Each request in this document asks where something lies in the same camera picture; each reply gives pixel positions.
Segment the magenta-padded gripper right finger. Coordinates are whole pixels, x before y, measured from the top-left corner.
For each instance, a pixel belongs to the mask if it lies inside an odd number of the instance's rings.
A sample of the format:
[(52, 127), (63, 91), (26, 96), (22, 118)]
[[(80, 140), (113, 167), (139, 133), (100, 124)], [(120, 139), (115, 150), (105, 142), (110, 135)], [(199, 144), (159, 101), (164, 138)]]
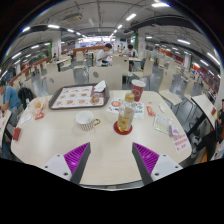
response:
[(159, 155), (138, 143), (132, 145), (132, 153), (144, 185), (182, 169), (182, 167), (167, 154)]

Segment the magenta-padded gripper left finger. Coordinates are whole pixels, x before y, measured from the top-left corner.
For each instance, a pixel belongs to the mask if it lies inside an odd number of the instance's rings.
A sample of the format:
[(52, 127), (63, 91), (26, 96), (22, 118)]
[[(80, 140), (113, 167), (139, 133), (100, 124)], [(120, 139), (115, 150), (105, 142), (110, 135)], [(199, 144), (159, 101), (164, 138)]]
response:
[(90, 143), (85, 143), (64, 155), (56, 154), (42, 169), (79, 185), (90, 153)]

